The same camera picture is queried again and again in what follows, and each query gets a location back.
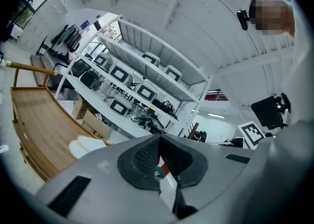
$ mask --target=ceiling light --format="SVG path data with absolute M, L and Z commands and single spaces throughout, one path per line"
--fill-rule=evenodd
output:
M 225 116 L 220 116 L 220 115 L 215 115 L 215 114 L 211 114 L 211 113 L 208 113 L 208 115 L 210 115 L 210 116 L 214 116 L 214 117 L 219 117 L 219 118 L 225 118 Z

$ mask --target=white shelving unit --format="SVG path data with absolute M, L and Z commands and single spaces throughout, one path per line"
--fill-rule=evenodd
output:
M 88 46 L 89 43 L 94 40 L 95 37 L 98 36 L 103 42 L 104 46 L 108 49 L 108 53 L 118 62 L 124 63 L 137 72 L 140 76 L 145 77 L 155 86 L 159 87 L 160 90 L 166 92 L 169 96 L 180 102 L 179 107 L 176 110 L 176 115 L 178 116 L 179 120 L 176 120 L 172 116 L 155 107 L 149 101 L 145 100 L 140 95 L 99 68 L 95 63 L 84 57 L 81 53 L 78 53 L 70 63 L 66 72 L 67 74 L 61 80 L 55 96 L 58 95 L 63 85 L 64 79 L 67 78 L 75 90 L 83 98 L 85 98 L 96 110 L 98 110 L 102 115 L 104 115 L 118 127 L 134 137 L 141 137 L 150 134 L 150 132 L 140 128 L 138 124 L 133 122 L 129 117 L 125 118 L 113 112 L 106 105 L 106 103 L 103 102 L 99 93 L 90 90 L 84 84 L 82 84 L 78 78 L 68 74 L 75 61 L 81 58 L 84 62 L 90 65 L 92 69 L 96 70 L 107 80 L 111 81 L 117 87 L 124 90 L 126 93 L 139 100 L 144 105 L 156 111 L 163 119 L 166 119 L 166 121 L 168 121 L 168 124 L 166 124 L 164 128 L 166 132 L 179 135 L 188 128 L 189 122 L 191 122 L 195 117 L 195 113 L 192 112 L 192 109 L 197 111 L 200 108 L 206 92 L 211 84 L 212 76 L 207 78 L 192 62 L 190 62 L 175 48 L 150 32 L 146 31 L 145 29 L 120 19 L 121 17 L 122 15 L 117 16 L 115 19 L 103 26 L 97 33 L 95 33 L 95 35 L 91 37 L 91 39 L 81 48 L 81 52 Z M 129 44 L 131 47 L 128 47 L 124 43 L 119 44 L 118 42 L 105 37 L 101 33 L 104 28 L 114 21 L 119 22 L 123 40 L 122 42 Z M 141 57 L 141 55 L 138 54 L 138 52 L 140 52 L 139 50 L 143 53 L 149 51 L 157 55 L 160 58 L 160 63 L 162 66 L 172 65 L 178 69 L 183 75 L 182 82 L 184 83 L 184 86 L 181 83 L 173 80 L 158 67 L 148 63 L 144 58 Z

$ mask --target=cardboard box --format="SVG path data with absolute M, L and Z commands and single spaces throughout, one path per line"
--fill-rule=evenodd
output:
M 79 96 L 78 100 L 74 102 L 72 116 L 76 120 L 81 120 L 87 109 L 89 109 L 90 112 L 93 114 L 98 113 L 85 99 Z
M 86 109 L 84 113 L 82 126 L 95 137 L 103 141 L 108 139 L 113 131 L 112 127 L 107 126 L 101 120 L 97 119 L 94 113 L 89 109 Z

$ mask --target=shelf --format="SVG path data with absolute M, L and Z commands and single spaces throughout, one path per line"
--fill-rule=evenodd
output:
M 67 75 L 67 80 L 75 88 L 75 90 L 99 113 L 104 115 L 107 119 L 113 122 L 115 125 L 123 129 L 135 138 L 151 135 L 149 131 L 140 128 L 138 123 L 133 122 L 129 116 L 122 117 L 119 114 L 113 112 L 107 104 L 102 100 L 98 92 L 95 92 L 85 86 L 77 77 Z
M 113 57 L 117 58 L 134 71 L 147 78 L 150 82 L 161 88 L 170 96 L 174 97 L 178 101 L 193 101 L 200 103 L 200 101 L 181 84 L 173 80 L 158 67 L 149 64 L 144 58 L 136 54 L 134 51 L 109 38 L 105 38 L 101 35 L 98 36 Z
M 124 84 L 122 84 L 121 82 L 119 82 L 118 80 L 116 80 L 113 76 L 109 75 L 108 73 L 106 73 L 103 69 L 99 68 L 96 64 L 94 64 L 92 61 L 90 61 L 88 58 L 83 57 L 82 55 L 79 55 L 80 58 L 82 60 L 84 60 L 85 63 L 87 63 L 89 66 L 91 66 L 94 70 L 96 70 L 97 72 L 99 72 L 101 75 L 103 75 L 105 78 L 109 79 L 112 83 L 114 83 L 116 86 L 118 86 L 119 88 L 121 88 L 123 91 L 125 91 L 126 93 L 128 93 L 129 95 L 131 95 L 132 97 L 134 97 L 135 99 L 139 100 L 140 102 L 142 102 L 144 105 L 148 106 L 149 108 L 151 108 L 152 110 L 156 111 L 157 113 L 159 113 L 161 116 L 163 116 L 164 118 L 166 118 L 169 121 L 172 121 L 174 123 L 178 122 L 178 120 L 176 120 L 175 118 L 173 118 L 172 116 L 170 116 L 169 114 L 166 114 L 165 112 L 161 111 L 158 107 L 155 107 L 153 104 L 151 104 L 149 101 L 147 101 L 146 99 L 142 98 L 139 94 L 135 93 L 134 91 L 132 91 L 131 89 L 129 89 L 128 87 L 126 87 Z
M 151 34 L 147 30 L 122 19 L 119 22 L 123 41 L 142 52 L 151 52 L 160 58 L 163 66 L 172 65 L 182 73 L 182 80 L 189 86 L 208 82 L 208 78 L 190 60 L 171 45 Z

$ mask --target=black vent slot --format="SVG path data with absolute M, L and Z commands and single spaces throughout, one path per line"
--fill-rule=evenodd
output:
M 59 215 L 66 217 L 91 179 L 77 176 L 72 182 L 49 204 L 49 208 Z
M 242 156 L 239 156 L 239 155 L 235 155 L 235 154 L 228 154 L 226 156 L 227 159 L 231 159 L 231 160 L 234 160 L 234 161 L 237 161 L 237 162 L 241 162 L 241 163 L 244 163 L 244 164 L 247 164 L 249 163 L 250 161 L 250 158 L 247 158 L 247 157 L 242 157 Z

